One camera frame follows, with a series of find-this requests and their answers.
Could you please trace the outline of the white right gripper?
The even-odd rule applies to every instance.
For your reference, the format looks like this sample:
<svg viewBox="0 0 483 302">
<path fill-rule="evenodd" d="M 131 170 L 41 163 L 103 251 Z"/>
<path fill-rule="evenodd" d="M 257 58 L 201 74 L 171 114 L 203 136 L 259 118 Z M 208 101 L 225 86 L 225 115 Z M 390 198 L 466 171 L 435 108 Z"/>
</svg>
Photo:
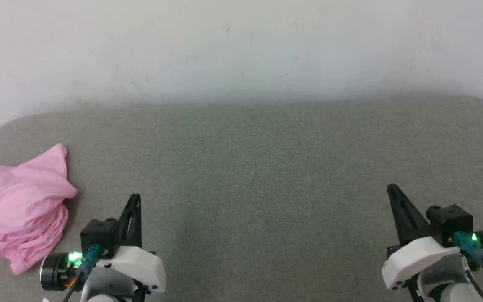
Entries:
<svg viewBox="0 0 483 302">
<path fill-rule="evenodd" d="M 397 184 L 389 184 L 387 194 L 402 247 L 383 264 L 382 277 L 387 289 L 404 285 L 415 275 L 421 285 L 462 279 L 459 248 L 444 248 L 432 237 L 427 237 L 429 222 Z"/>
</svg>

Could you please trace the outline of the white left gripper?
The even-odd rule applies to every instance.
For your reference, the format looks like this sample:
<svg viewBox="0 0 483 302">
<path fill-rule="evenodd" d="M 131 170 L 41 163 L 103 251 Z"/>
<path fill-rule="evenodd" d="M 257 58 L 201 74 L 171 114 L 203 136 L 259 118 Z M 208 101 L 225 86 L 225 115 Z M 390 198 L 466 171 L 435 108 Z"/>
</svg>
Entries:
<svg viewBox="0 0 483 302">
<path fill-rule="evenodd" d="M 119 217 L 119 244 L 111 259 L 93 268 L 93 294 L 132 294 L 136 281 L 153 294 L 166 291 L 167 277 L 162 260 L 143 247 L 140 194 L 132 194 Z"/>
</svg>

